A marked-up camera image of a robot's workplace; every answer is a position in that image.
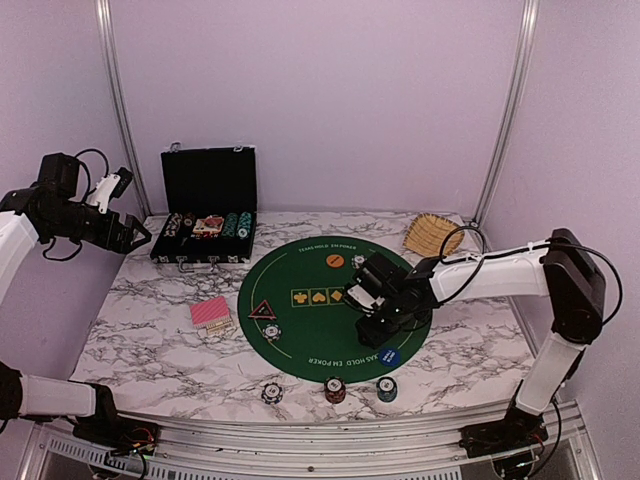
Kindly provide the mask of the blue small blind button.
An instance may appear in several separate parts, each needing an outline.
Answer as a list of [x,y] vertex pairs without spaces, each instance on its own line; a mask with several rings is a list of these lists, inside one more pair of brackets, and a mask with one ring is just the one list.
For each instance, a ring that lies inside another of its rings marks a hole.
[[396,368],[401,364],[401,353],[395,348],[384,348],[378,352],[378,361],[385,367]]

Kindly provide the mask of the white chips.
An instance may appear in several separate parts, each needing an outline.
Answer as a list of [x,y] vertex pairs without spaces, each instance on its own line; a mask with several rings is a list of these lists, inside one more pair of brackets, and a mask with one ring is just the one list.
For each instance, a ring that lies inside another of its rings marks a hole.
[[269,342],[278,341],[282,336],[282,330],[278,324],[268,324],[264,326],[261,333]]
[[355,270],[358,270],[365,263],[366,257],[364,255],[354,255],[351,259],[351,265]]

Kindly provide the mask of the orange big blind button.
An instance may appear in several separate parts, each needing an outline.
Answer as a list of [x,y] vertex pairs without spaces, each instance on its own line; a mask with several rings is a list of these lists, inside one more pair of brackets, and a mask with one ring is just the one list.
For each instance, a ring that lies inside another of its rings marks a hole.
[[341,268],[345,264],[345,259],[339,254],[330,254],[326,258],[326,263],[330,268]]

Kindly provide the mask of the black triangular dealer button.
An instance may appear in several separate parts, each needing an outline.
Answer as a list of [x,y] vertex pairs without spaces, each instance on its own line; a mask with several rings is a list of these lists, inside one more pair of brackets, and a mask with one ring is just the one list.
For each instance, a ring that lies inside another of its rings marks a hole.
[[274,320],[277,318],[274,310],[267,300],[262,300],[260,304],[249,314],[249,317],[256,320]]

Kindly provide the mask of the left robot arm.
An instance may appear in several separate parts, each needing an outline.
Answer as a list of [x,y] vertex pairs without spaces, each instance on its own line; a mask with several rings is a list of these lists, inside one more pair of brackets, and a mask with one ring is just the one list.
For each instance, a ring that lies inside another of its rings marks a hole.
[[93,178],[80,155],[43,157],[36,180],[1,200],[1,418],[63,419],[75,436],[112,448],[152,441],[155,423],[118,412],[112,390],[72,381],[72,361],[105,296],[115,257],[152,240],[110,209],[133,180],[126,167]]

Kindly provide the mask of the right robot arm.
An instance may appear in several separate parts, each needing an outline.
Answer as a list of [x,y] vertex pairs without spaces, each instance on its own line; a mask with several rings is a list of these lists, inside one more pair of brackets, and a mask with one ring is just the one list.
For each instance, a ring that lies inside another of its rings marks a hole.
[[566,228],[542,241],[493,252],[425,258],[409,270],[382,254],[369,256],[345,287],[344,300],[361,316],[359,342],[377,349],[411,322],[456,301],[507,298],[514,304],[546,300],[550,331],[517,387],[495,438],[515,448],[534,431],[552,397],[576,370],[587,346],[610,321],[606,279],[594,259]]

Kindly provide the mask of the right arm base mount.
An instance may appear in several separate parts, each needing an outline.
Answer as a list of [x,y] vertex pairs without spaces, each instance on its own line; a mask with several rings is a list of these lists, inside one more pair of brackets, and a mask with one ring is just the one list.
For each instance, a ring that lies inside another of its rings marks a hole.
[[532,430],[517,424],[494,421],[463,427],[460,430],[459,446],[468,458],[498,454],[514,449],[544,443],[547,429],[536,425]]

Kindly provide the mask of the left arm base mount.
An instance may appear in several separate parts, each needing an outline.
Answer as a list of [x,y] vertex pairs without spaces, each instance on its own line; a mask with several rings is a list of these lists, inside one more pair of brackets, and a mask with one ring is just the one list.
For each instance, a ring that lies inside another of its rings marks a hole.
[[123,418],[115,422],[80,418],[73,428],[77,438],[111,449],[112,456],[153,453],[160,427],[153,422]]

